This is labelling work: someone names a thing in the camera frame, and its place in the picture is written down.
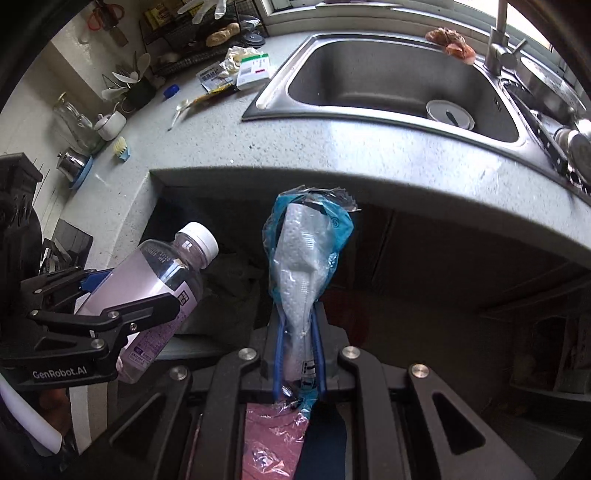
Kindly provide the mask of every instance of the stainless steel cup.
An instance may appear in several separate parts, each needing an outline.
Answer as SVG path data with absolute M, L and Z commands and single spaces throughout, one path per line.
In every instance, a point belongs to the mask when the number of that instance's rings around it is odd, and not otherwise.
M 64 153 L 60 152 L 58 158 L 60 160 L 57 163 L 57 169 L 66 176 L 68 181 L 74 181 L 90 159 L 72 148 L 68 148 Z

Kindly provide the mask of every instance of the wall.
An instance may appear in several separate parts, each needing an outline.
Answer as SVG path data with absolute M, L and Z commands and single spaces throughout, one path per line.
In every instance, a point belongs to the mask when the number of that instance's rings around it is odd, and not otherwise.
M 118 0 L 116 3 L 125 9 L 125 16 L 118 25 L 129 40 L 125 47 L 118 47 L 110 35 L 103 30 L 87 31 L 86 20 L 92 13 L 93 4 L 89 4 L 72 18 L 51 41 L 61 56 L 99 98 L 100 92 L 106 88 L 102 75 L 112 78 L 111 72 L 116 71 L 116 64 L 130 69 L 133 65 L 134 51 L 138 56 L 145 51 L 138 19 L 147 8 L 146 2 Z M 79 41 L 83 35 L 89 35 L 87 44 L 81 44 Z
M 57 154 L 74 144 L 55 118 L 52 106 L 67 90 L 40 55 L 29 67 L 0 113 L 0 153 L 25 152 L 43 174 L 37 185 L 33 207 L 45 237 L 51 238 L 61 211 L 70 196 L 68 182 L 56 169 Z M 77 106 L 80 101 L 70 95 Z

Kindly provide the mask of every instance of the white spoon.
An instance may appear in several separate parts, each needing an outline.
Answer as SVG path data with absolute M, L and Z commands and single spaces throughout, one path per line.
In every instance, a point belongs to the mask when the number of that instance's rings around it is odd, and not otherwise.
M 129 90 L 128 88 L 107 88 L 106 90 L 103 90 L 100 93 L 100 95 L 105 100 L 111 101 L 111 100 L 115 100 L 117 97 L 123 95 L 128 90 Z
M 176 112 L 175 112 L 175 114 L 174 114 L 174 117 L 173 117 L 173 123 L 170 125 L 170 128 L 168 129 L 168 131 L 169 131 L 169 132 L 170 132 L 170 131 L 173 129 L 173 127 L 174 127 L 174 124 L 177 122 L 177 120 L 178 120 L 178 116 L 179 116 L 179 115 L 181 114 L 181 112 L 182 112 L 183 110 L 185 110 L 185 109 L 186 109 L 188 106 L 189 106 L 189 101 L 188 101 L 186 98 L 185 98 L 185 100 L 183 100 L 182 102 L 180 102 L 180 103 L 177 105 L 177 111 L 176 111 Z
M 137 72 L 132 72 L 129 74 L 129 77 L 125 75 L 119 75 L 118 73 L 113 72 L 113 77 L 123 83 L 138 83 L 138 74 Z
M 150 66 L 151 60 L 152 58 L 149 53 L 144 53 L 138 58 L 138 75 L 140 80 L 144 77 L 144 73 Z

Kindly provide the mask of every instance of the wire rack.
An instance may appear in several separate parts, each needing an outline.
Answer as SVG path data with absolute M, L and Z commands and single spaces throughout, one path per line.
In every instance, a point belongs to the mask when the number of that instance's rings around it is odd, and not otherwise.
M 140 21 L 140 29 L 146 45 L 149 45 L 157 38 L 163 38 L 173 51 L 184 55 L 178 62 L 163 66 L 155 71 L 155 74 L 167 76 L 202 61 L 225 55 L 228 47 L 237 45 L 239 42 L 230 39 L 228 42 L 224 43 L 224 45 L 209 48 L 205 45 L 205 37 L 210 33 L 223 28 L 231 21 L 236 21 L 238 18 L 243 20 L 243 15 L 250 15 L 259 19 L 261 18 L 254 0 L 236 0 L 235 3 L 228 1 L 226 14 L 220 20 L 214 19 L 214 12 L 214 8 L 209 9 L 199 25 L 193 25 L 191 15 L 186 14 L 156 31 L 152 31 L 143 19 Z M 269 36 L 265 25 L 262 23 L 257 26 L 256 31 L 263 37 Z M 186 47 L 189 42 L 192 42 L 193 46 L 190 52 L 186 52 Z

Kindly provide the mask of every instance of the scrub brush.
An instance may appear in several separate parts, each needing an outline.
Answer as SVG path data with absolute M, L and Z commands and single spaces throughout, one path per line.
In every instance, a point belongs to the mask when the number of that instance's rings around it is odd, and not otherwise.
M 129 158 L 129 147 L 123 137 L 119 137 L 113 144 L 113 151 L 120 160 L 126 161 Z

